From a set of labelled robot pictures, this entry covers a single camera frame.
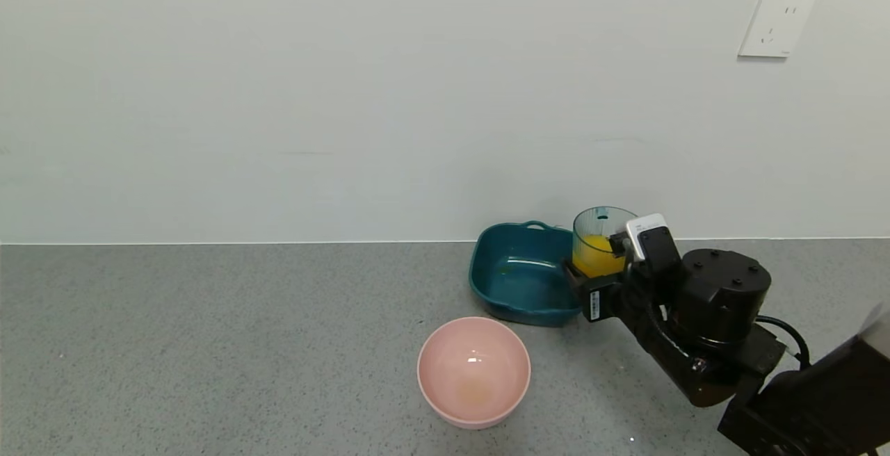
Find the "electrical socket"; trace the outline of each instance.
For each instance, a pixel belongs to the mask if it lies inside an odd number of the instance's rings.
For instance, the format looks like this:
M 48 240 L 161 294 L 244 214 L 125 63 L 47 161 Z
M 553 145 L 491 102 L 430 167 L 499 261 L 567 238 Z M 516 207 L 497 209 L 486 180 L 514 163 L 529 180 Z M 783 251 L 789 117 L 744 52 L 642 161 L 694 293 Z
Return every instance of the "electrical socket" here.
M 815 1 L 760 0 L 738 56 L 791 56 Z

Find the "teal plastic tub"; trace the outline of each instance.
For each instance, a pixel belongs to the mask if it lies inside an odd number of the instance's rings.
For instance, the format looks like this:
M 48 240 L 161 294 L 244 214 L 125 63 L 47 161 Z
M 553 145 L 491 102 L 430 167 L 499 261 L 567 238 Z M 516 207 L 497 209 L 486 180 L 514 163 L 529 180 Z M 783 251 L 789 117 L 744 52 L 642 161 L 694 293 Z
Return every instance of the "teal plastic tub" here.
M 572 232 L 543 222 L 499 224 L 479 236 L 470 287 L 492 316 L 560 327 L 581 312 L 562 266 L 572 257 Z

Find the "pink bowl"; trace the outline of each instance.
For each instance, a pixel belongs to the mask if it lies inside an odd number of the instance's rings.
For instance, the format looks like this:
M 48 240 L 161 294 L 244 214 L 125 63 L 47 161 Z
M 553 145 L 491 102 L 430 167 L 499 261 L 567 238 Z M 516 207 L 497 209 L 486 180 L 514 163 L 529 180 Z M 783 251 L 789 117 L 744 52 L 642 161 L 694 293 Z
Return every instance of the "pink bowl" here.
M 503 421 L 531 381 L 531 361 L 510 328 L 484 317 L 452 320 L 436 329 L 417 358 L 417 382 L 445 421 L 481 430 Z

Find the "speckled gray surface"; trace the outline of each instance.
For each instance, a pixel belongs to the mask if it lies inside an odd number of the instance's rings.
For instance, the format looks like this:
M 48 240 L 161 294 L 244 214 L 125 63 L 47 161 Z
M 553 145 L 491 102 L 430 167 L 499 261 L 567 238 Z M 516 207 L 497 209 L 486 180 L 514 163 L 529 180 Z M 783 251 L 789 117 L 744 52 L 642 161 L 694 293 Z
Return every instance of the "speckled gray surface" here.
M 814 357 L 888 296 L 890 241 L 706 244 L 770 269 L 763 311 Z M 3 247 L 0 453 L 741 454 L 715 430 L 722 408 L 688 405 L 615 322 L 510 324 L 532 362 L 518 410 L 480 432 L 440 421 L 416 354 L 483 314 L 472 250 Z

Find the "orange juice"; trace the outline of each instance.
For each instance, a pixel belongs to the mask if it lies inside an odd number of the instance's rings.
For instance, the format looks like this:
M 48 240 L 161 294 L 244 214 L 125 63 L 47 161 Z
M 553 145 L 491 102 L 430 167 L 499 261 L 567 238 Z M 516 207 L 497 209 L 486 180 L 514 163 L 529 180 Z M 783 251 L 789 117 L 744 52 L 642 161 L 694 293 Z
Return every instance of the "orange juice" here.
M 612 275 L 624 269 L 624 257 L 617 259 L 611 254 L 609 238 L 604 235 L 585 235 L 583 238 L 587 245 L 575 240 L 572 263 L 584 272 L 584 275 L 588 277 Z

